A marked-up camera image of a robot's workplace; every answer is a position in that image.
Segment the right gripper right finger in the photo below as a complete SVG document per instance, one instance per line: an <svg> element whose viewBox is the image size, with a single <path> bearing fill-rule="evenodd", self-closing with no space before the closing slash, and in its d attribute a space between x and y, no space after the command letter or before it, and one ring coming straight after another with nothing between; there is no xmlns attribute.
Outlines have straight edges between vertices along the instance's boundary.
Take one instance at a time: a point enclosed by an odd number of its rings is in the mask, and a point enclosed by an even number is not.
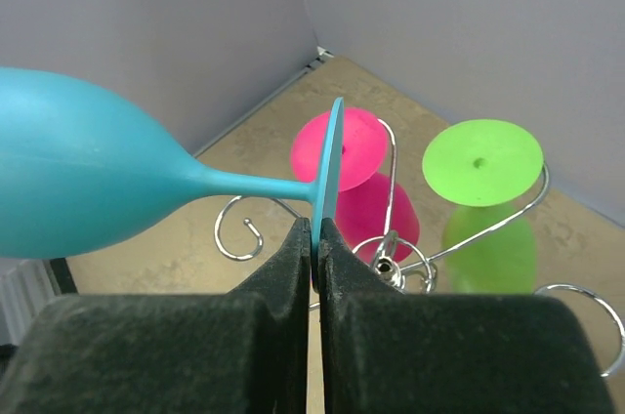
<svg viewBox="0 0 625 414"><path fill-rule="evenodd" d="M552 297L404 294L320 229L329 413L611 413L574 313Z"/></svg>

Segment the blue plastic wine glass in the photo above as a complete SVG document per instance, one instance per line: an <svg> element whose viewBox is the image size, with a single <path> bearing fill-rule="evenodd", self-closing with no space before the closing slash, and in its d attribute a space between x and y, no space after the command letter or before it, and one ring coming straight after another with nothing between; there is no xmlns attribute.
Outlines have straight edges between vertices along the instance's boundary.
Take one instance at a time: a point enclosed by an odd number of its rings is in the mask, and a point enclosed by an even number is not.
<svg viewBox="0 0 625 414"><path fill-rule="evenodd" d="M315 179L211 168L135 104L54 72L1 71L1 254L51 260L125 241L190 202L240 195L305 201L311 242L334 216L344 102L330 111Z"/></svg>

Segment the green plastic wine glass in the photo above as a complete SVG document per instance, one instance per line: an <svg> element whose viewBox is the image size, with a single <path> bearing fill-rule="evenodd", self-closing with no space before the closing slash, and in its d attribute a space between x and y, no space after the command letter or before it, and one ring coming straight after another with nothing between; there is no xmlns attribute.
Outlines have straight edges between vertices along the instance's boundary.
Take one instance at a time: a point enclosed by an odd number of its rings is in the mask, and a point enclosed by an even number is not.
<svg viewBox="0 0 625 414"><path fill-rule="evenodd" d="M518 218L470 242L469 237L514 214L514 200L539 179L540 143L523 127L474 119L448 127L428 145L422 171L429 187L456 208L442 233L443 263L461 293L525 294L537 278L537 244Z"/></svg>

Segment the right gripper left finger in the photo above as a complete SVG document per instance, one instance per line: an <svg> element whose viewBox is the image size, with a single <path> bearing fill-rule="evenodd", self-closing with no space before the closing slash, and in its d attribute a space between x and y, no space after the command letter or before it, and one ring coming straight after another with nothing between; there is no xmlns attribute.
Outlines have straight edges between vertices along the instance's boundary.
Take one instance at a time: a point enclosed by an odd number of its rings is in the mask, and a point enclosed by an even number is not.
<svg viewBox="0 0 625 414"><path fill-rule="evenodd" d="M5 413L302 413L311 226L225 294L65 295L1 380Z"/></svg>

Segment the pink plastic wine glass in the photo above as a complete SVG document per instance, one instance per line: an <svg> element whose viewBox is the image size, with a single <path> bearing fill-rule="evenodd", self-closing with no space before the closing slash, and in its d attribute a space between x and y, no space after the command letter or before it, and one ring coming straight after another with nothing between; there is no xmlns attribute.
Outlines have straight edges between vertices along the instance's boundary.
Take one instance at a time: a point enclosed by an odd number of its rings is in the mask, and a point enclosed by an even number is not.
<svg viewBox="0 0 625 414"><path fill-rule="evenodd" d="M300 182L316 177L328 118L324 112L310 120L292 144L290 164ZM388 145L388 133L376 115L357 107L345 109L335 223L350 247L369 241L357 252L366 263L378 246L372 238L384 234L391 180L379 169Z"/></svg>

